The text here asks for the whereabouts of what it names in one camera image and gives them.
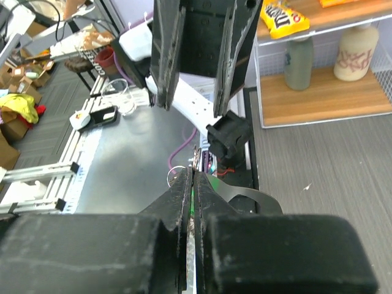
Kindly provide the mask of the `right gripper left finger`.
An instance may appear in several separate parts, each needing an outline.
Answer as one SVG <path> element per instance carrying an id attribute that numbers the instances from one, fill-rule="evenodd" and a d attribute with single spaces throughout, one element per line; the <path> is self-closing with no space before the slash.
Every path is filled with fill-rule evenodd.
<path id="1" fill-rule="evenodd" d="M 137 214 L 1 221 L 2 293 L 181 293 L 193 171 Z"/>

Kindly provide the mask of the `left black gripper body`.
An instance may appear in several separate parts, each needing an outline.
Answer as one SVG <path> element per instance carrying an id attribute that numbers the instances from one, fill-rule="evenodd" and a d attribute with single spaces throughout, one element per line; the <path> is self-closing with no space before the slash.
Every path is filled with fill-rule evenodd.
<path id="1" fill-rule="evenodd" d="M 186 17 L 181 46 L 181 72 L 214 78 L 217 74 L 224 21 L 232 1 L 182 1 Z"/>

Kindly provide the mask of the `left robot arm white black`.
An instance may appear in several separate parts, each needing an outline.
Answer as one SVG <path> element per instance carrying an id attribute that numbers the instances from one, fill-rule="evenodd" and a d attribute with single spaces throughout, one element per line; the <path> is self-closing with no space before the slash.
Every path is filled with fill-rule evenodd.
<path id="1" fill-rule="evenodd" d="M 112 45 L 120 74 L 153 104 L 177 109 L 218 158 L 235 157 L 251 137 L 228 109 L 243 88 L 261 1 L 155 1 Z"/>

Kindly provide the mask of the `yellow cloth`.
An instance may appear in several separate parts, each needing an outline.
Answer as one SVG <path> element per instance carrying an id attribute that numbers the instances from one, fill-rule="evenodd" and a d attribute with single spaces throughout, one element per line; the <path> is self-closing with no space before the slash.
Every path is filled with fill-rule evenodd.
<path id="1" fill-rule="evenodd" d="M 36 124 L 39 116 L 35 109 L 35 100 L 28 94 L 7 94 L 1 97 L 1 107 L 7 107 L 22 116 L 28 123 Z"/>

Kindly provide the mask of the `yellow m&m's bag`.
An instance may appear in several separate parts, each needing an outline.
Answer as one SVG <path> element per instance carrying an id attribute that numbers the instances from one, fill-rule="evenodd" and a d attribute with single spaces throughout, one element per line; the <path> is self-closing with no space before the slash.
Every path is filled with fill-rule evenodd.
<path id="1" fill-rule="evenodd" d="M 310 28 L 310 20 L 293 10 L 285 1 L 263 1 L 260 18 L 271 39 L 281 39 Z"/>

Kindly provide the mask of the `key with green tag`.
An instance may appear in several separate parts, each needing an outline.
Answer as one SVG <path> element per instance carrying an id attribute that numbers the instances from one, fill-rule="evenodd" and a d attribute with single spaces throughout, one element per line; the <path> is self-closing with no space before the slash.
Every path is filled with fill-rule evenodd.
<path id="1" fill-rule="evenodd" d="M 218 192 L 221 184 L 223 184 L 224 182 L 222 182 L 220 179 L 218 179 L 215 176 L 209 176 L 208 177 L 208 181 L 210 183 L 210 185 L 212 186 L 212 188 L 214 189 L 215 192 Z M 195 208 L 194 208 L 194 190 L 192 189 L 192 193 L 191 193 L 191 203 L 190 203 L 190 215 L 192 217 L 195 216 Z"/>

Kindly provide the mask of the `orange candy packet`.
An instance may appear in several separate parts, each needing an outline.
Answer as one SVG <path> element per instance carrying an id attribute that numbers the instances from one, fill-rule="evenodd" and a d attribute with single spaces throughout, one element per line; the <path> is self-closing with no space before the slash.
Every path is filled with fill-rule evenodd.
<path id="1" fill-rule="evenodd" d="M 323 8 L 327 8 L 357 1 L 359 0 L 319 0 L 319 3 Z"/>

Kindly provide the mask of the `grey bottle on shelf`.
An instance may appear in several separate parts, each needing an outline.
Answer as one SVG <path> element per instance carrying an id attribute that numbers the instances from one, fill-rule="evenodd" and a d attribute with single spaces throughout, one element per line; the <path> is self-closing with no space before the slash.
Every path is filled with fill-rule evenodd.
<path id="1" fill-rule="evenodd" d="M 312 37 L 287 42 L 284 78 L 290 89 L 303 91 L 310 86 L 313 59 Z"/>

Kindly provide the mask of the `cream ceramic bottle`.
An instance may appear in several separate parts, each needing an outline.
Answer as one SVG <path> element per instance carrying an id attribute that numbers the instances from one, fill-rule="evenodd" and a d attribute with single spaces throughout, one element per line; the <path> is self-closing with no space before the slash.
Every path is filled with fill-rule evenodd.
<path id="1" fill-rule="evenodd" d="M 339 41 L 334 75 L 342 81 L 358 81 L 368 72 L 377 42 L 378 29 L 361 24 L 346 29 Z"/>

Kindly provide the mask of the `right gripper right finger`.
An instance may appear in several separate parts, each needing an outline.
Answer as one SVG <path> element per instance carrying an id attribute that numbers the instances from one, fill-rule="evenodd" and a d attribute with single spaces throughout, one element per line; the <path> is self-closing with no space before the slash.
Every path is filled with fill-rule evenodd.
<path id="1" fill-rule="evenodd" d="M 269 293 L 376 293 L 379 283 L 354 227 L 324 214 L 265 216 L 255 249 L 276 288 Z"/>

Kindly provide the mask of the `black smartphone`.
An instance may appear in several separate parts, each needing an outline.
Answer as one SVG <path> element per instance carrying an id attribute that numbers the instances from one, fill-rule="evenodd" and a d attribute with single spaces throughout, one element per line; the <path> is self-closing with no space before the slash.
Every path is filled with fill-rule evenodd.
<path id="1" fill-rule="evenodd" d="M 79 133 L 86 132 L 98 127 L 106 126 L 114 123 L 117 120 L 118 108 L 117 106 L 110 106 L 90 113 L 90 121 L 86 126 L 82 127 Z"/>

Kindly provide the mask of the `clear glass beaker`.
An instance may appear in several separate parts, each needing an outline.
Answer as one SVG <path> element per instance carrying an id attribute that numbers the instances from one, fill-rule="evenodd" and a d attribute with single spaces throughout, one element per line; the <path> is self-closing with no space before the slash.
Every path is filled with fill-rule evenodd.
<path id="1" fill-rule="evenodd" d="M 136 110 L 137 106 L 130 92 L 129 84 L 123 78 L 110 81 L 102 90 L 101 96 L 105 102 L 116 106 L 123 116 L 129 116 Z"/>

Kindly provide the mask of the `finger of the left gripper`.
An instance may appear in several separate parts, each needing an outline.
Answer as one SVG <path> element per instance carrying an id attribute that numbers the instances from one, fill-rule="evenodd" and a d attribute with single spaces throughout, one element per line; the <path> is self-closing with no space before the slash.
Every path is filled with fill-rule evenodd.
<path id="1" fill-rule="evenodd" d="M 169 110 L 179 80 L 180 48 L 186 8 L 181 1 L 155 1 L 150 72 L 157 86 L 156 105 Z"/>
<path id="2" fill-rule="evenodd" d="M 262 1 L 233 1 L 227 8 L 214 88 L 215 117 L 227 112 L 229 101 L 243 87 Z"/>

